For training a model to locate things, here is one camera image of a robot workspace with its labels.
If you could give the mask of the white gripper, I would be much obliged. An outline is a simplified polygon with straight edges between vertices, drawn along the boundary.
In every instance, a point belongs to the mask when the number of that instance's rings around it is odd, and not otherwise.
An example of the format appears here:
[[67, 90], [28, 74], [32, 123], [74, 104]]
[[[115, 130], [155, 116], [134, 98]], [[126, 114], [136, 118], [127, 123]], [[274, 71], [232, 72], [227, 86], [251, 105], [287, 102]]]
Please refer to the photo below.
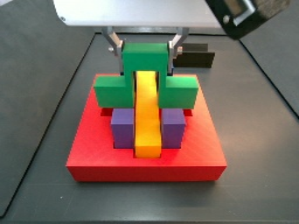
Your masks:
[[190, 28], [219, 29], [220, 24], [204, 0], [52, 0], [59, 18], [68, 26], [106, 26], [102, 34], [124, 72], [122, 52], [124, 41], [112, 26], [178, 27], [168, 42], [168, 71]]

